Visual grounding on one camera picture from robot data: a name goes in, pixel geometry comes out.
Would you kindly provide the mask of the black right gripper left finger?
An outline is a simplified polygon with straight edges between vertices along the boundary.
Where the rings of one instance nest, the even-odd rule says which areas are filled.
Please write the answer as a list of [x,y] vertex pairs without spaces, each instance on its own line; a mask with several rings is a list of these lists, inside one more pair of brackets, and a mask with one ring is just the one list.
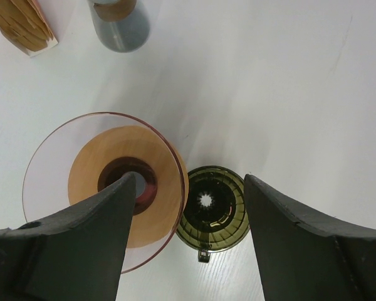
[[131,174],[55,214],[0,230],[0,300],[115,300],[135,206]]

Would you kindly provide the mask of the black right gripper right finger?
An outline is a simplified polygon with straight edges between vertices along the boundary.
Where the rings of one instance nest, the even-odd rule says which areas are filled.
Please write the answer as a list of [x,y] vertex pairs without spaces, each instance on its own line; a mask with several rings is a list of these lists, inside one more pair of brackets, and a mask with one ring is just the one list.
[[266,300],[376,300],[376,230],[317,211],[255,176],[244,202]]

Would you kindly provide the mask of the pink glass dripper cone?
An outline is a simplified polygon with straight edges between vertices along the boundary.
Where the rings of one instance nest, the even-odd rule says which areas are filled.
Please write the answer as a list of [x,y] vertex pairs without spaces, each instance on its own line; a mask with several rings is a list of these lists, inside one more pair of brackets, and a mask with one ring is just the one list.
[[23,213],[34,221],[96,195],[126,174],[136,201],[122,271],[153,260],[169,243],[188,196],[185,163],[157,129],[134,116],[95,112],[50,133],[23,181]]

